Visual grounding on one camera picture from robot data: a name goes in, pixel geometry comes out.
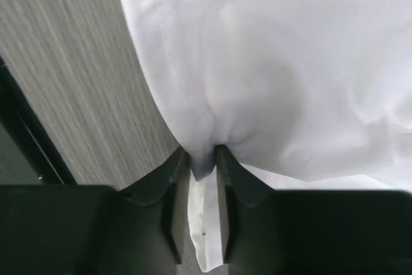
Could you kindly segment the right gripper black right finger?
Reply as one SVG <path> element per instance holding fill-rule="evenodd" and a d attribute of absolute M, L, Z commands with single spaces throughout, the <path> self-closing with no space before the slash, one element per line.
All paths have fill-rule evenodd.
<path fill-rule="evenodd" d="M 214 154 L 231 274 L 410 274 L 411 194 L 275 190 L 225 146 Z"/>

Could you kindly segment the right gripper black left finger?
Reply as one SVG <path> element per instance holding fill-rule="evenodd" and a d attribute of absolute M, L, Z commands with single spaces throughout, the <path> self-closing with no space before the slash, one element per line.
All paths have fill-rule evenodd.
<path fill-rule="evenodd" d="M 1 187 L 2 274 L 174 274 L 182 262 L 189 156 L 118 191 L 106 185 Z"/>

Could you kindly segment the white printed t shirt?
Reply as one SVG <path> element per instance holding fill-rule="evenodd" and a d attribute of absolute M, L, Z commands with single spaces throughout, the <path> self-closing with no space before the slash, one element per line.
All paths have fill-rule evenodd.
<path fill-rule="evenodd" d="M 121 0 L 190 154 L 198 265 L 223 263 L 212 154 L 274 189 L 411 190 L 411 0 Z"/>

